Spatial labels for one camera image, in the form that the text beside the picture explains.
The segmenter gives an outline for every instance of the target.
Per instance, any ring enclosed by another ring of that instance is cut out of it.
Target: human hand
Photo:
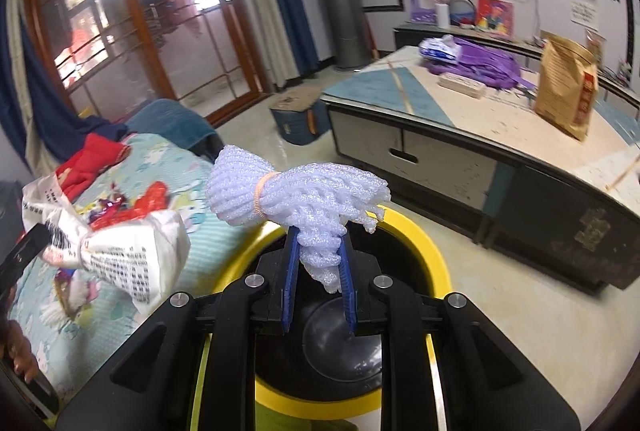
[[[15,287],[11,289],[9,293],[9,299],[7,300],[5,307],[0,307],[3,310],[4,316],[9,310],[15,299]],[[29,384],[34,377],[38,374],[38,361],[33,353],[31,353],[31,343],[22,333],[20,325],[16,321],[9,321],[7,325],[8,331],[5,335],[0,335],[0,359],[4,358],[4,354],[7,353],[9,358],[14,361],[14,371],[16,375],[24,373],[24,382]]]

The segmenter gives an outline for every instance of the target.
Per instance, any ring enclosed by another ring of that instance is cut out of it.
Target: brown paper bag
[[[554,34],[540,61],[536,113],[582,141],[598,94],[596,59],[584,46]]]

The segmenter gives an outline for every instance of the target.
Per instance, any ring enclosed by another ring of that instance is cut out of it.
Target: drawer handle
[[[402,160],[406,160],[407,162],[411,162],[412,164],[417,164],[417,157],[410,155],[409,153],[405,153],[404,151],[400,151],[399,149],[394,149],[392,147],[389,148],[389,153],[393,156],[401,158]]]

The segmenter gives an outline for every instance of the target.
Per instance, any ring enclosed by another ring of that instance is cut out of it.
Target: colorful picture
[[[501,37],[513,37],[513,3],[478,0],[476,29]]]

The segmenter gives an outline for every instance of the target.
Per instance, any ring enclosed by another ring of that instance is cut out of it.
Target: paper sign
[[[591,3],[573,1],[571,3],[571,21],[598,31],[598,9]]]

